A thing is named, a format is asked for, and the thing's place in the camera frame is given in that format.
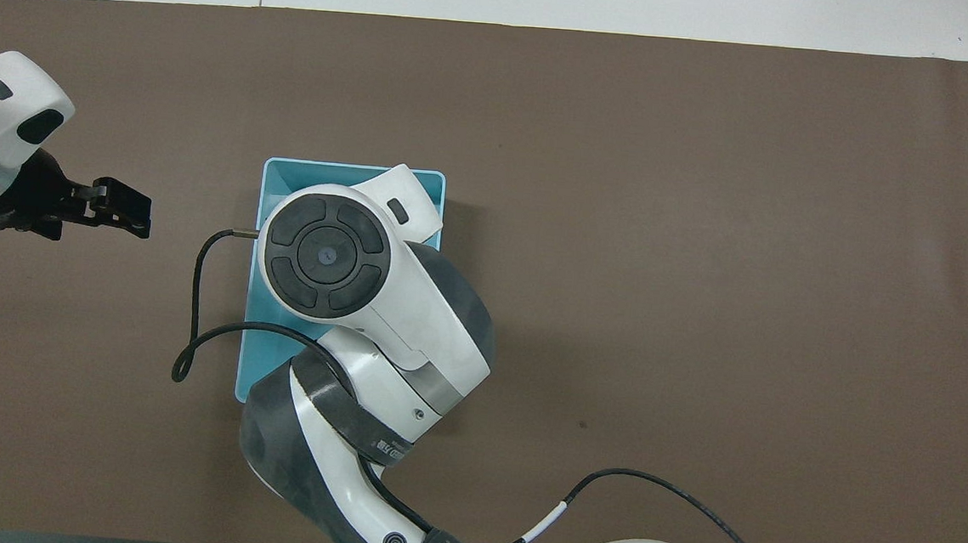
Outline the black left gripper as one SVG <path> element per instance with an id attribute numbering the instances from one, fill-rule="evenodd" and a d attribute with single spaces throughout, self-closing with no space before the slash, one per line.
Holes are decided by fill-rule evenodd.
<path id="1" fill-rule="evenodd" d="M 60 240 L 63 223 L 75 223 L 120 229 L 148 240 L 150 212 L 150 198 L 121 180 L 97 178 L 89 186 L 78 184 L 65 176 L 56 157 L 37 149 L 0 195 L 0 231 L 11 228 Z"/>

